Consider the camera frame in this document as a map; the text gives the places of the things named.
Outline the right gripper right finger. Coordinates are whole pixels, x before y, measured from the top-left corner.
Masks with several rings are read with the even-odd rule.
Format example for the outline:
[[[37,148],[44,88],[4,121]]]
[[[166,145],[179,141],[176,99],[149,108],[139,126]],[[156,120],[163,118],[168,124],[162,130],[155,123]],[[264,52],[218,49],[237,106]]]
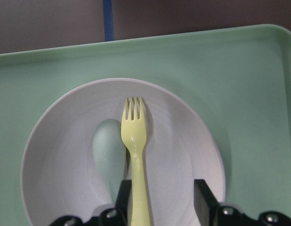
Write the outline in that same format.
[[[206,181],[194,180],[194,209],[201,226],[213,226],[218,201]]]

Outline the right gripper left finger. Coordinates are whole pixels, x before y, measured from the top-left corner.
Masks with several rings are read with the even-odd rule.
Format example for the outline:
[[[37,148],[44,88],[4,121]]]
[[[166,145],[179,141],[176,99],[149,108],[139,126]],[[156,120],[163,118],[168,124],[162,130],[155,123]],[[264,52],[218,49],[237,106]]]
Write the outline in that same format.
[[[128,206],[131,195],[132,181],[122,180],[118,191],[115,209],[117,210],[116,226],[128,225]]]

